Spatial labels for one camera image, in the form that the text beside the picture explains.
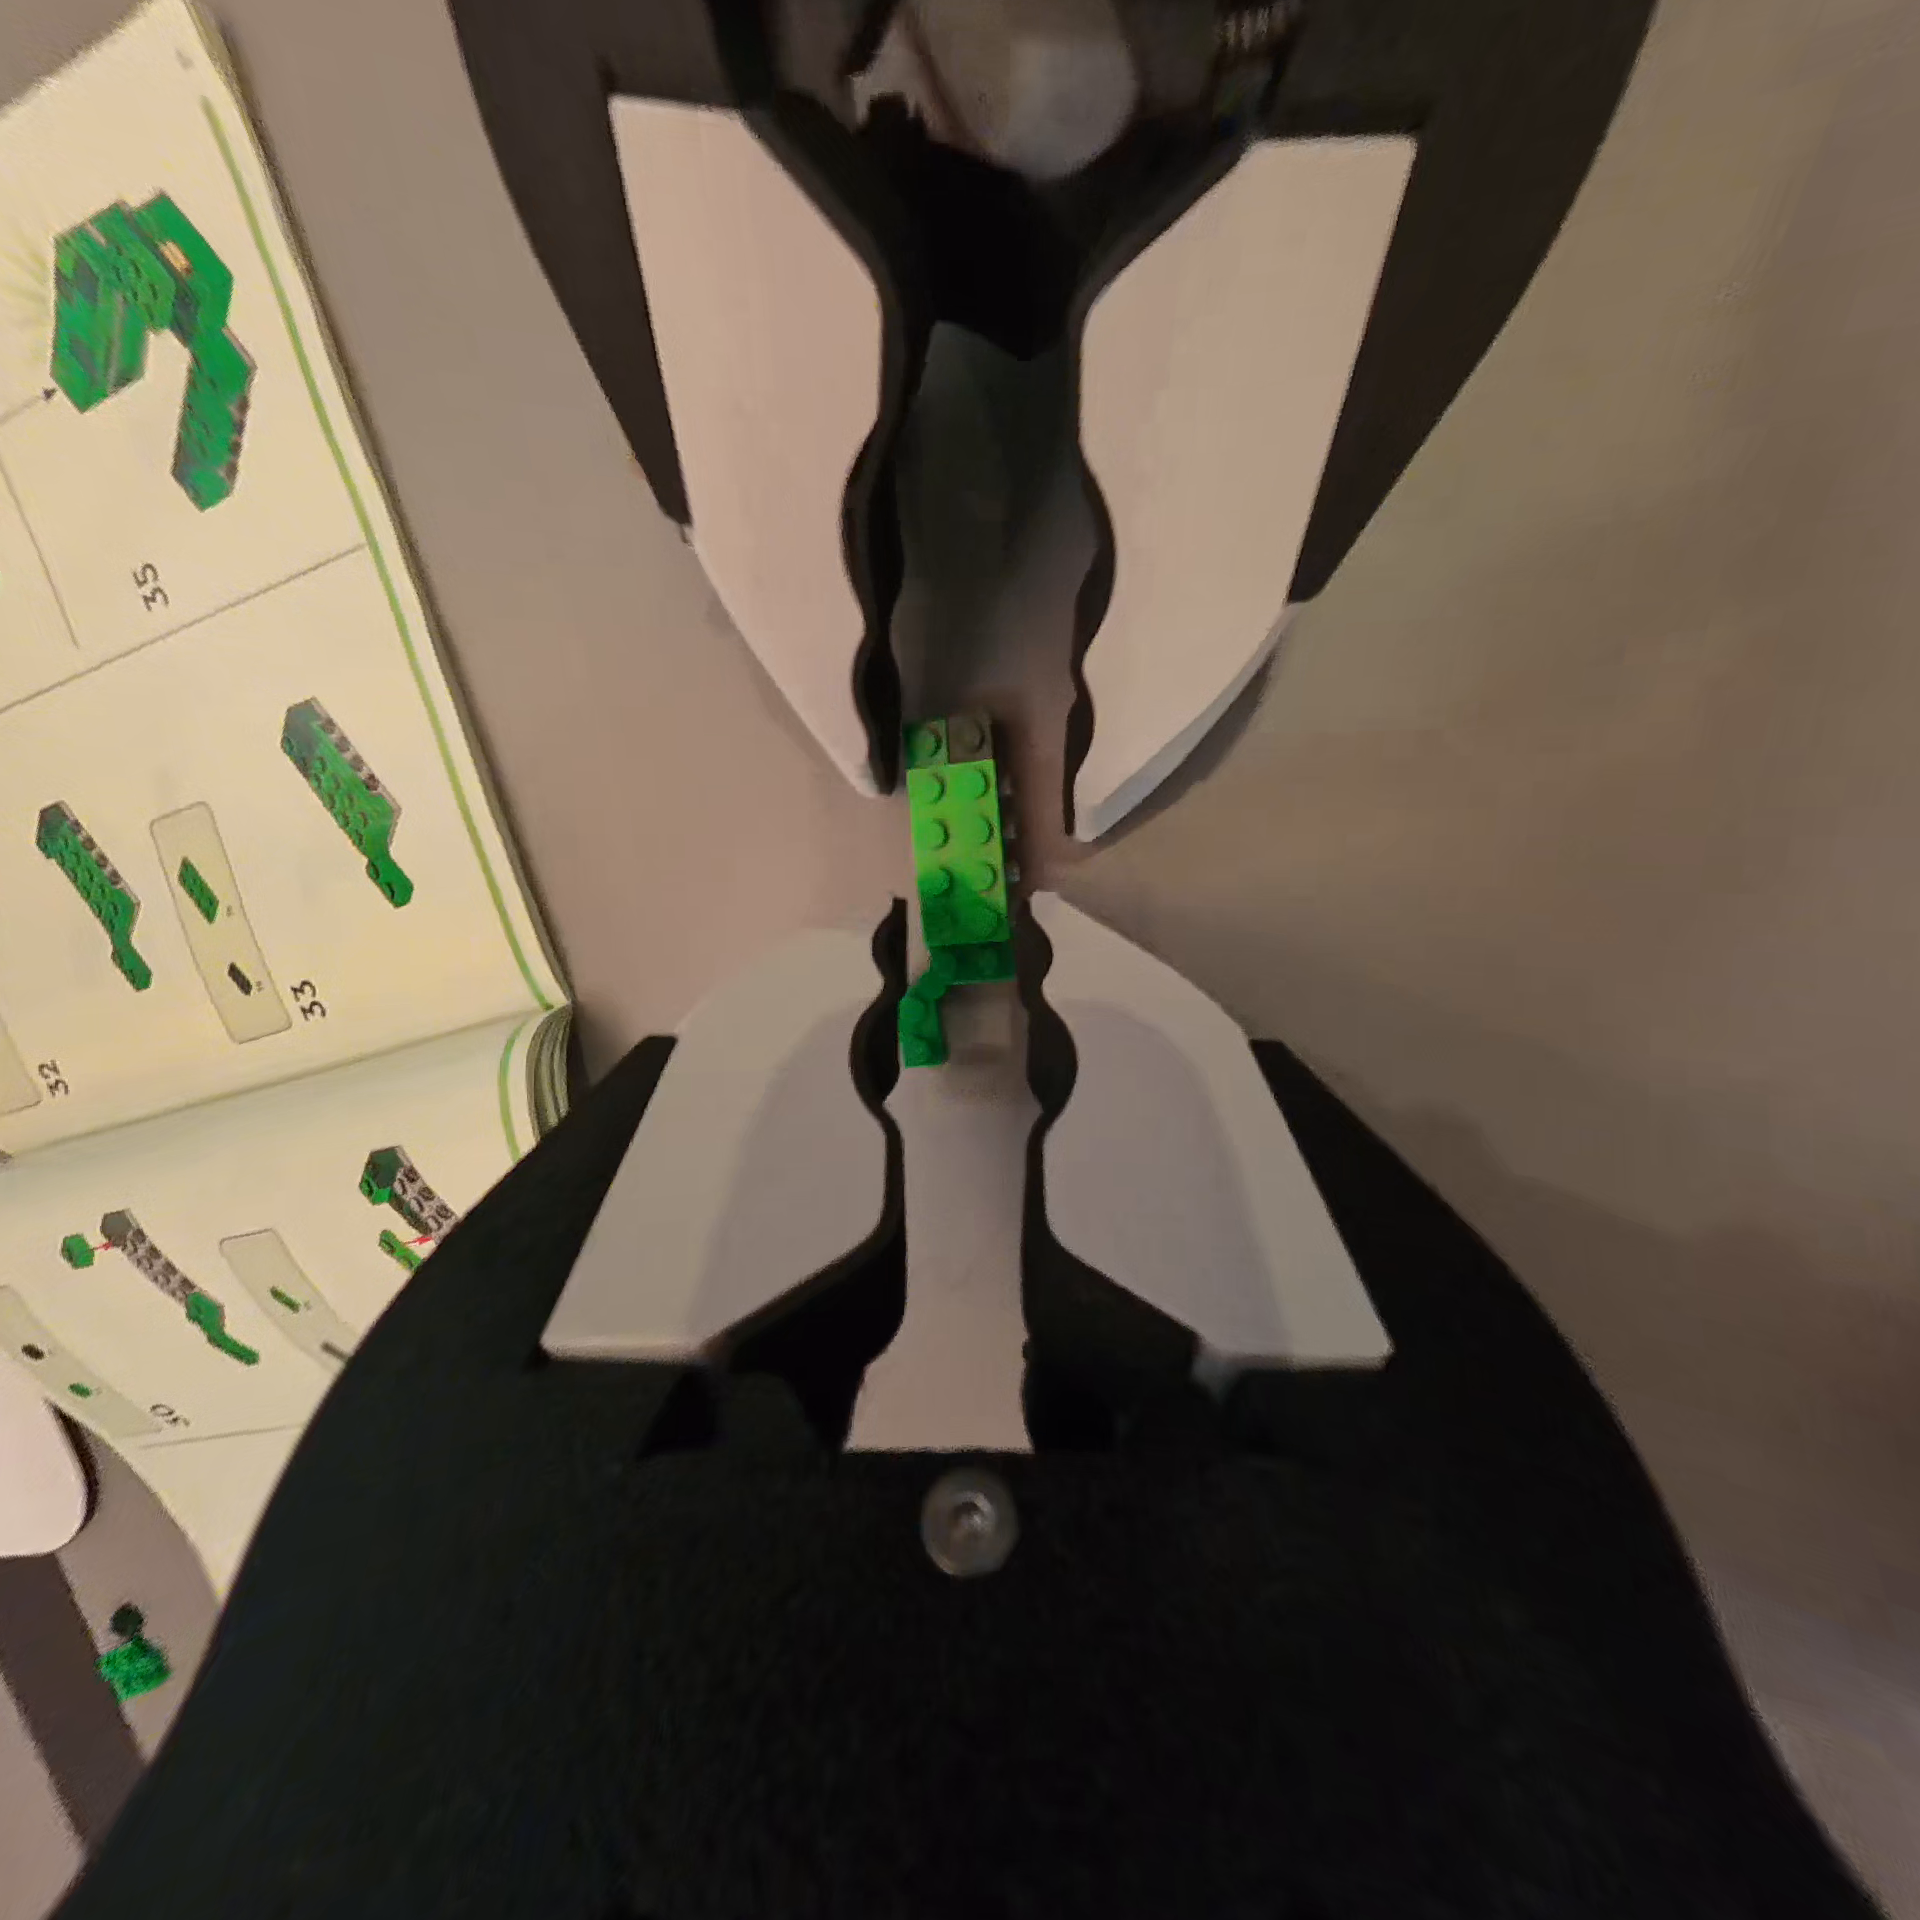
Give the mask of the green and grey brick assembly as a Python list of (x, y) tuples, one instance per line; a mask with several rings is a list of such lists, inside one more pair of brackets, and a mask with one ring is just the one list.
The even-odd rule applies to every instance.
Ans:
[(945, 999), (1016, 978), (1012, 786), (991, 719), (956, 711), (906, 724), (902, 791), (926, 967), (901, 995), (895, 1043), (901, 1068), (926, 1070), (948, 1064)]

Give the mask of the brick building instruction booklet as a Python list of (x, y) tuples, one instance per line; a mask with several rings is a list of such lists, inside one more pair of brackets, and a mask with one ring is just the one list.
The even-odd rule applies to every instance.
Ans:
[(569, 1105), (569, 992), (210, 19), (4, 110), (4, 1352), (304, 1425)]

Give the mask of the grey desk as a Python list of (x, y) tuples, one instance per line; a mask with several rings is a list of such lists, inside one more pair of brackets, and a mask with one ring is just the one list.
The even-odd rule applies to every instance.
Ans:
[[(898, 855), (726, 628), (444, 6), (210, 6), (590, 1073)], [(1297, 1049), (1613, 1400), (1914, 1915), (1914, 6), (1658, 6), (1262, 700), (1063, 890)]]

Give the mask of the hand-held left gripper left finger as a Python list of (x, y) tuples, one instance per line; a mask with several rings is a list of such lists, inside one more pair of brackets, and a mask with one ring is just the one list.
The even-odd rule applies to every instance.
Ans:
[(566, 1360), (712, 1360), (849, 1257), (889, 1206), (885, 1095), (860, 1083), (904, 906), (782, 937), (678, 1025), (543, 1326)]

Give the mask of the small green brick piece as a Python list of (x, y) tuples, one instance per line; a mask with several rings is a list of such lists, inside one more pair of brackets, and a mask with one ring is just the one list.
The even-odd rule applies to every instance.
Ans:
[(106, 1622), (106, 1647), (95, 1657), (95, 1673), (116, 1706), (150, 1697), (173, 1678), (166, 1650), (149, 1635), (144, 1612), (126, 1600)]

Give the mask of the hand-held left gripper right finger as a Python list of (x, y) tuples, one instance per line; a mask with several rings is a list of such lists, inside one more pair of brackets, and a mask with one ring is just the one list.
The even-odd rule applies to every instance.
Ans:
[(1061, 895), (1024, 931), (1045, 1247), (1184, 1328), (1204, 1375), (1381, 1368), (1393, 1342), (1246, 1032)]

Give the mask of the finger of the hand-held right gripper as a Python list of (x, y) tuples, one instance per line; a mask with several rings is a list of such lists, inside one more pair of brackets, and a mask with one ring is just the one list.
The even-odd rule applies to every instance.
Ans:
[(1415, 136), (1260, 140), (1090, 300), (1077, 439), (1111, 585), (1079, 664), (1077, 841), (1178, 774), (1288, 625), (1416, 151)]
[(894, 775), (857, 687), (876, 610), (848, 494), (898, 374), (885, 216), (809, 103), (616, 94), (608, 121), (687, 542), (810, 742), (872, 799)]

